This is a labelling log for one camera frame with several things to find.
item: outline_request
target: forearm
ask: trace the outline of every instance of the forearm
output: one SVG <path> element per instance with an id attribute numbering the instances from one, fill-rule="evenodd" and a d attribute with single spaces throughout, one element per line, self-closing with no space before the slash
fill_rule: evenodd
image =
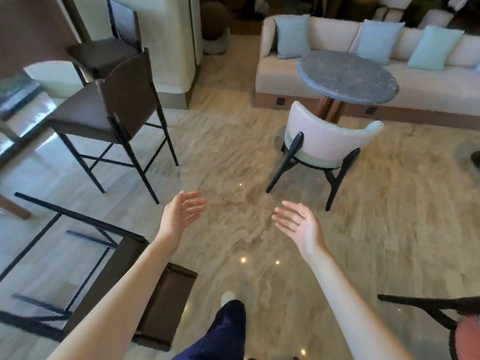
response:
<path id="1" fill-rule="evenodd" d="M 412 360 L 346 278 L 337 261 L 317 252 L 310 267 L 327 298 L 355 360 Z"/>
<path id="2" fill-rule="evenodd" d="M 122 359 L 170 255 L 161 240 L 149 245 L 48 359 Z"/>

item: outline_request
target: hand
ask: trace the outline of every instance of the hand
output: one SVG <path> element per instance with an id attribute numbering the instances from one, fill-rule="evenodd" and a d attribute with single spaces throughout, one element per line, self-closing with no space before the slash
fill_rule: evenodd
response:
<path id="1" fill-rule="evenodd" d="M 297 244 L 303 259 L 310 264 L 313 254 L 318 252 L 328 254 L 322 227 L 312 211 L 301 203 L 285 200 L 282 205 L 295 212 L 276 207 L 275 212 L 286 218 L 274 214 L 272 219 L 275 221 L 275 226 Z"/>
<path id="2" fill-rule="evenodd" d="M 200 218 L 205 211 L 207 200 L 196 199 L 201 192 L 180 192 L 165 206 L 158 234 L 153 243 L 166 243 L 173 254 L 177 251 L 183 230 Z"/>

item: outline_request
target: dark blue pants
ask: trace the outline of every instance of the dark blue pants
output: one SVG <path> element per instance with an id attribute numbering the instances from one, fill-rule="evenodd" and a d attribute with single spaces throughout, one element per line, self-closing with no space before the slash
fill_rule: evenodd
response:
<path id="1" fill-rule="evenodd" d="M 231 300 L 217 312 L 206 335 L 172 360 L 243 360 L 246 325 L 245 306 Z"/>

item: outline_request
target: brown leather bar stool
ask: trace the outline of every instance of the brown leather bar stool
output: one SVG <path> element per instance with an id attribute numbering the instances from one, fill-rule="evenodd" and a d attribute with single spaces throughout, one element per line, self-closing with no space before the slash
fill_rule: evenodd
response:
<path id="1" fill-rule="evenodd" d="M 76 66 L 93 79 L 105 78 L 123 61 L 142 52 L 137 12 L 114 0 L 106 0 L 113 38 L 76 44 L 67 48 Z M 83 75 L 79 76 L 86 85 Z"/>
<path id="2" fill-rule="evenodd" d="M 160 120 L 159 125 L 150 124 L 147 120 L 155 112 Z M 92 173 L 99 162 L 113 163 L 120 166 L 135 168 L 155 203 L 159 203 L 145 173 L 150 168 L 165 142 L 178 166 L 172 141 L 167 129 L 167 122 L 162 111 L 159 96 L 152 80 L 152 67 L 148 49 L 118 65 L 105 79 L 97 79 L 62 102 L 53 111 L 48 120 L 50 126 L 58 134 L 75 159 L 80 163 L 101 193 L 105 190 Z M 148 125 L 162 129 L 165 139 L 160 144 L 145 169 L 142 169 L 135 157 L 129 141 L 142 126 Z M 99 157 L 80 154 L 66 134 L 82 136 L 111 143 Z M 121 144 L 132 164 L 105 159 L 105 154 L 114 144 Z M 88 166 L 85 159 L 95 162 Z"/>

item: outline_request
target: right hand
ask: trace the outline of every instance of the right hand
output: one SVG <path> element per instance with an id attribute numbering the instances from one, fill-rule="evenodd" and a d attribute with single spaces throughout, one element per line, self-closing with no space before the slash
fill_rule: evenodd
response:
<path id="1" fill-rule="evenodd" d="M 303 259 L 309 264 L 314 254 L 328 254 L 322 227 L 313 212 L 301 203 L 285 200 L 282 205 L 294 212 L 276 207 L 275 212 L 286 218 L 274 214 L 272 219 L 275 226 L 297 244 Z"/>

